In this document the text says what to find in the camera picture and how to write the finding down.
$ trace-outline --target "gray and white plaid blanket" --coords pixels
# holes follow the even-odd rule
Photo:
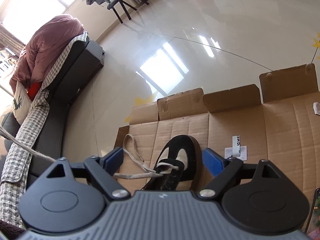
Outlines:
[[[87,35],[88,33],[85,32],[73,38],[54,63],[31,104],[27,118],[17,133],[18,141],[33,147],[49,113],[49,104],[46,101],[49,90],[46,88],[59,73],[72,45],[76,41],[86,41]],[[30,153],[13,143],[5,160],[0,182],[0,220],[20,228],[24,228],[24,225],[18,213],[18,203],[26,191],[31,159]]]

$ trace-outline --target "phone screen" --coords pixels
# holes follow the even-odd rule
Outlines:
[[[311,213],[305,233],[311,238],[320,240],[320,188],[315,191]]]

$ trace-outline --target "gray sofa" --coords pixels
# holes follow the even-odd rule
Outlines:
[[[50,110],[34,144],[34,150],[54,159],[61,157],[69,108],[81,90],[103,67],[103,59],[104,51],[95,41],[87,38],[86,42],[76,41],[73,44],[61,70],[47,88],[50,91],[47,98]],[[12,112],[5,116],[1,125],[13,136],[17,135],[20,128]],[[4,144],[6,150],[9,151],[12,142],[6,139]],[[49,161],[33,156],[28,172],[27,187],[50,165]]]

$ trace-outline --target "black and white shoe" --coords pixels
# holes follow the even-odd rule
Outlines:
[[[161,151],[154,170],[162,177],[151,178],[144,190],[195,189],[202,167],[201,149],[195,138],[178,135]]]

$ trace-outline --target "shoelace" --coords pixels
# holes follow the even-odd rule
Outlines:
[[[133,155],[132,153],[130,153],[127,149],[126,149],[126,144],[127,144],[127,141],[128,139],[131,138],[132,139],[132,142],[133,142],[133,150],[134,150],[134,153],[137,157],[140,158],[141,161],[137,160]],[[167,174],[168,172],[167,171],[161,171],[160,173],[156,173],[155,170],[151,169],[148,165],[146,165],[144,163],[144,160],[141,158],[141,156],[139,155],[138,153],[138,150],[137,150],[137,142],[135,140],[135,138],[133,137],[133,135],[131,134],[127,134],[125,137],[124,137],[124,140],[123,140],[123,144],[122,144],[122,148],[123,148],[123,151],[125,153],[127,153],[129,155],[129,157],[131,158],[131,160],[133,160],[141,169],[143,169],[146,173],[140,173],[140,174],[122,174],[122,173],[115,173],[113,176],[115,178],[118,178],[118,179],[143,179],[143,178],[154,178],[154,177],[161,177],[163,176],[164,174]],[[174,169],[174,170],[178,170],[179,167],[177,166],[174,166],[170,163],[163,163],[163,162],[159,162],[158,167],[160,166],[167,166],[171,169]]]
[[[46,159],[50,162],[55,162],[56,160],[54,158],[51,158],[49,156],[46,156],[40,152],[37,152],[33,149],[31,149],[30,147],[24,145],[23,143],[19,142],[15,137],[13,137],[10,133],[8,133],[1,125],[0,125],[0,131],[7,137],[7,139],[11,140],[12,142],[14,142],[15,144],[19,145],[22,149],[28,151],[29,153],[33,154],[33,155],[37,155],[43,159]],[[127,149],[126,149],[126,144],[127,144],[127,141],[128,139],[131,138],[132,141],[133,141],[133,148],[134,148],[134,152],[135,154],[140,158],[140,160],[142,161],[138,161]],[[136,140],[135,138],[131,135],[131,134],[127,134],[125,137],[124,137],[124,140],[123,140],[123,144],[122,144],[122,147],[123,147],[123,151],[125,153],[127,153],[130,158],[137,164],[139,165],[140,168],[142,168],[146,173],[141,173],[141,174],[121,174],[121,173],[115,173],[113,176],[115,178],[118,178],[118,179],[143,179],[143,178],[153,178],[153,177],[161,177],[163,176],[164,174],[167,174],[168,172],[167,171],[161,171],[160,173],[156,173],[155,170],[151,169],[148,167],[148,165],[146,165],[144,163],[144,160],[141,158],[141,156],[139,155],[138,153],[138,150],[137,150],[137,143],[136,143]],[[169,163],[162,163],[162,162],[159,162],[158,163],[158,167],[159,166],[168,166],[169,168],[171,169],[174,169],[174,170],[178,170],[179,168],[177,166],[174,166],[172,164],[169,164]]]

